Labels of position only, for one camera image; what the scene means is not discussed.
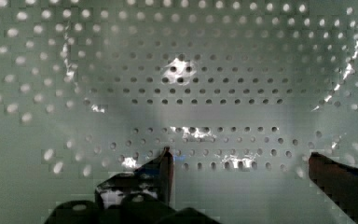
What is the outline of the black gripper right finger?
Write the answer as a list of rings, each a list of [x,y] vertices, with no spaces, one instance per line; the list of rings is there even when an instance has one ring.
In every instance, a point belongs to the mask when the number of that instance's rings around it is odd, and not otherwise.
[[[308,174],[310,180],[358,224],[358,168],[312,152]]]

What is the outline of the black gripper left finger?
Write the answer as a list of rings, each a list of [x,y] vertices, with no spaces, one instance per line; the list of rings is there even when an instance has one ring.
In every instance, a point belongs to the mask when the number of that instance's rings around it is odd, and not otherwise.
[[[173,156],[169,147],[153,160],[132,172],[119,173],[94,190],[95,202],[102,209],[120,205],[131,194],[144,193],[169,204],[172,194]]]

